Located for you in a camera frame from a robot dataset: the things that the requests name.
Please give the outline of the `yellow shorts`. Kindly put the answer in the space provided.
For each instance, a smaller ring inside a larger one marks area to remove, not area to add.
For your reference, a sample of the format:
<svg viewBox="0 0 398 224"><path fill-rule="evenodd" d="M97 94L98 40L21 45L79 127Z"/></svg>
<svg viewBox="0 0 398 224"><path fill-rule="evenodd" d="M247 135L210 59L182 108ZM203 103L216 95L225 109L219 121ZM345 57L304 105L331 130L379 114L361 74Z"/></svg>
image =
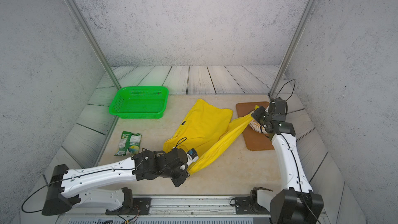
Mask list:
<svg viewBox="0 0 398 224"><path fill-rule="evenodd" d="M232 120L233 111L217 108L199 99L187 113L174 136L163 145L165 152L173 148L195 149L199 159L188 167L193 175L218 159L243 133L253 117L248 114Z"/></svg>

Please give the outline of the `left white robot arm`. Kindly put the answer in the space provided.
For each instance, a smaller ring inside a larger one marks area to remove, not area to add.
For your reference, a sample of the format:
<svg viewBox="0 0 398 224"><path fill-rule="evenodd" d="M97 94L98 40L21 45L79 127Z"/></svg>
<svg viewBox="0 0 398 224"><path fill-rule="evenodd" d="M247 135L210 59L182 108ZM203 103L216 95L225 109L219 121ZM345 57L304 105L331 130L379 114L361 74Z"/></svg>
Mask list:
<svg viewBox="0 0 398 224"><path fill-rule="evenodd" d="M195 149L188 152L144 150L122 161L74 170L62 164L54 168L41 211L44 216L64 214L73 208L101 208L106 215L147 215L150 198L135 198L132 190L104 190L104 186L169 178L175 187L189 177L188 167L198 160Z"/></svg>

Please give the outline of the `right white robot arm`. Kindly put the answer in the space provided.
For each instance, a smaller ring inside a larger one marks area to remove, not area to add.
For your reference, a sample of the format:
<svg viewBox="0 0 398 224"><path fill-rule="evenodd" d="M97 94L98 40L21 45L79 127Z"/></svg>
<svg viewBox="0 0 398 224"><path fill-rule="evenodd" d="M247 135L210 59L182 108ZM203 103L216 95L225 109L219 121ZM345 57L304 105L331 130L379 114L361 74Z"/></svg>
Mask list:
<svg viewBox="0 0 398 224"><path fill-rule="evenodd" d="M273 224L317 224L323 198L314 193L304 173L295 129L286 121L287 110L287 101L277 97L270 99L268 107L261 106L251 114L276 151L282 184L281 191L274 196L258 190L257 203L269 210Z"/></svg>

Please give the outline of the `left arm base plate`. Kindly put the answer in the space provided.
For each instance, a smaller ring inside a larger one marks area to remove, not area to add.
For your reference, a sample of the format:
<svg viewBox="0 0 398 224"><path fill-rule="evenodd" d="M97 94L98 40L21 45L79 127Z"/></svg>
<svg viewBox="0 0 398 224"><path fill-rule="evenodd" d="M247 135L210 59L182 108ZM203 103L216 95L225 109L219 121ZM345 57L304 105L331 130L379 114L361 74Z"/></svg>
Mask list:
<svg viewBox="0 0 398 224"><path fill-rule="evenodd" d="M149 215L151 201L152 201L151 198L132 198L130 200L127 200L126 203L123 202L122 207L115 211L106 210L105 215L108 215L108 216L116 216L116 215L145 216L145 215Z"/></svg>

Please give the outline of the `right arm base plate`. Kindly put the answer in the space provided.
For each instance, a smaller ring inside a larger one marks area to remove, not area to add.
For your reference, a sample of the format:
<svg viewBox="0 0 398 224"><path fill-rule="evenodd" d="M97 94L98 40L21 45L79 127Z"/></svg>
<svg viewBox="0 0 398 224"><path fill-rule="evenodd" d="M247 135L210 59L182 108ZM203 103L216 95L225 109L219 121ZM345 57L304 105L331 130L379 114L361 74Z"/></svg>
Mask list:
<svg viewBox="0 0 398 224"><path fill-rule="evenodd" d="M263 187L254 187L248 196L235 197L230 200L230 205L235 207L236 214L270 214L270 204L276 194Z"/></svg>

